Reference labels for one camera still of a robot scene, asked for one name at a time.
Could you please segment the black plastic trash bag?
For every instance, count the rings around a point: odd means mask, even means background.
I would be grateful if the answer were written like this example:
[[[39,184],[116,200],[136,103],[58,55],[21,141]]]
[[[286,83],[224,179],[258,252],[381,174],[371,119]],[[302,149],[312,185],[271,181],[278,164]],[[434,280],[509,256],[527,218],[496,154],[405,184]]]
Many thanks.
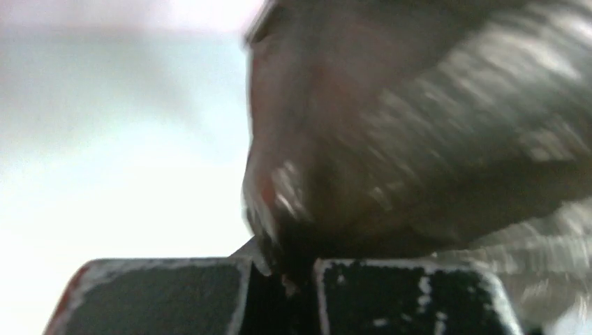
[[[244,40],[265,274],[467,262],[523,329],[591,322],[590,1],[265,1]]]

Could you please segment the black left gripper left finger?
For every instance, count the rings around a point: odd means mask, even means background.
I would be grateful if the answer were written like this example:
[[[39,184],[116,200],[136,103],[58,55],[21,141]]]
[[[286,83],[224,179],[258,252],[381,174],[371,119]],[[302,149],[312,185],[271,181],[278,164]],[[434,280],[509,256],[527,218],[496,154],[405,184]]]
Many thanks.
[[[78,269],[45,334],[239,334],[252,263],[102,259]]]

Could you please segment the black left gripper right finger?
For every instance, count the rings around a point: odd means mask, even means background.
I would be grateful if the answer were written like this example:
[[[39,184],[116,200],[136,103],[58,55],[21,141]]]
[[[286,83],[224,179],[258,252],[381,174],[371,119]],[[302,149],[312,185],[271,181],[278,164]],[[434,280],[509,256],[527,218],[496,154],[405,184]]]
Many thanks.
[[[470,265],[319,260],[321,334],[522,334],[498,278]]]

